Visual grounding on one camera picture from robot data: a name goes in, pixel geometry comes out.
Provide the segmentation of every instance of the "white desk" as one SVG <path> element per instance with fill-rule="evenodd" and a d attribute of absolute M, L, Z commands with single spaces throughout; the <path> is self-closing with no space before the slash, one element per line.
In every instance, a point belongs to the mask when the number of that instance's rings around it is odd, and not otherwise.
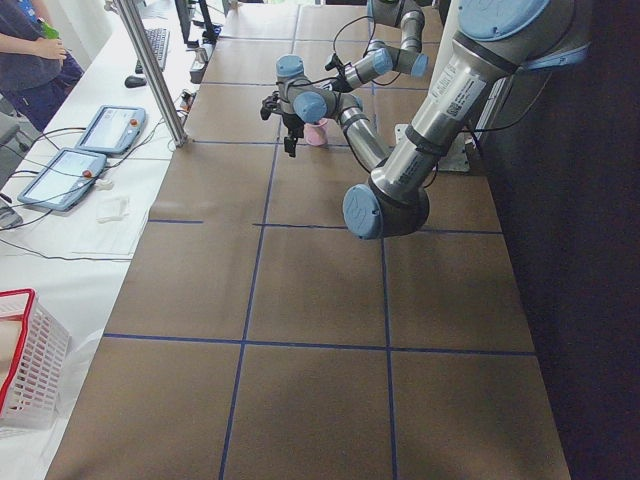
<path fill-rule="evenodd" d="M 156 23 L 145 21 L 147 26 Z M 172 98 L 177 99 L 183 89 L 197 89 L 197 85 L 189 81 L 189 67 L 194 54 L 186 51 L 173 24 L 167 21 L 160 23 L 172 28 L 164 78 Z M 135 62 L 136 55 L 129 36 L 121 28 L 87 69 L 47 131 L 85 127 L 104 104 L 131 105 L 147 111 L 147 123 L 137 142 L 143 140 L 161 120 L 161 114 L 149 86 L 134 89 L 124 86 L 124 79 L 134 73 Z M 73 147 L 80 134 L 55 136 L 53 141 L 60 148 Z M 46 256 L 115 259 L 47 260 L 0 243 L 0 291 L 34 288 L 42 305 L 68 329 L 72 337 L 58 407 L 60 414 L 49 430 L 5 438 L 0 436 L 2 480 L 45 477 L 173 150 L 169 131 L 160 125 L 149 143 L 105 174 L 104 178 L 113 181 L 111 190 L 92 189 L 68 213 L 52 213 L 32 225 L 0 233 L 0 239 Z M 39 171 L 56 151 L 51 143 L 41 140 L 34 145 L 19 169 Z M 112 159 L 110 163 L 117 161 L 117 158 Z M 29 178 L 12 178 L 3 188 L 3 193 L 15 199 L 28 182 Z M 128 199 L 128 215 L 122 221 L 99 224 L 96 221 L 98 206 L 116 197 Z M 17 211 L 25 223 L 43 214 L 32 208 L 17 208 Z"/>

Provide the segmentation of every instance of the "white basket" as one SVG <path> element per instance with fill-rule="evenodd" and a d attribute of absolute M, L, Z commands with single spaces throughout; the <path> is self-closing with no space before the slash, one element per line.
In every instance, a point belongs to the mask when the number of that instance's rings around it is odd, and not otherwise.
<path fill-rule="evenodd" d="M 0 292 L 0 319 L 22 323 L 9 375 L 0 385 L 0 427 L 49 428 L 69 333 L 38 304 L 32 289 Z"/>

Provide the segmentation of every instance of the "metal pole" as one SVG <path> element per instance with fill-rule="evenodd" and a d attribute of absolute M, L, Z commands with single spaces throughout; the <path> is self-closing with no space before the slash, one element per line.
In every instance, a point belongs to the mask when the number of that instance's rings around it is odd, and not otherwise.
<path fill-rule="evenodd" d="M 147 39 L 138 9 L 132 0 L 114 0 L 114 3 L 118 9 L 118 16 L 122 19 L 122 23 L 124 23 L 127 33 L 131 37 L 133 48 L 140 59 L 153 96 L 160 108 L 162 118 L 164 118 L 169 127 L 176 147 L 181 147 L 187 141 L 187 134 L 182 128 L 182 123 L 171 100 L 162 71 Z"/>

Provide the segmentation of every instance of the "person's hand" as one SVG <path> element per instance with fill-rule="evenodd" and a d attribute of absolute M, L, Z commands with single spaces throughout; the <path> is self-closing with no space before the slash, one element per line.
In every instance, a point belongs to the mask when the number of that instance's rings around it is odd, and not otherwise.
<path fill-rule="evenodd" d="M 63 61 L 67 58 L 67 51 L 59 38 L 38 38 L 35 41 L 34 54 L 51 60 Z"/>

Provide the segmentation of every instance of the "keyboard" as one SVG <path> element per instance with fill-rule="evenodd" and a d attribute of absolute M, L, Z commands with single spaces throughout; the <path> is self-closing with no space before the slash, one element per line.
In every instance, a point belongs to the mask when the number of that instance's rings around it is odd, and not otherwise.
<path fill-rule="evenodd" d="M 166 28 L 145 28 L 151 50 L 158 60 L 160 70 L 164 70 L 167 63 L 167 50 L 169 49 L 169 30 Z M 142 63 L 140 60 L 136 62 L 136 73 L 142 73 Z"/>

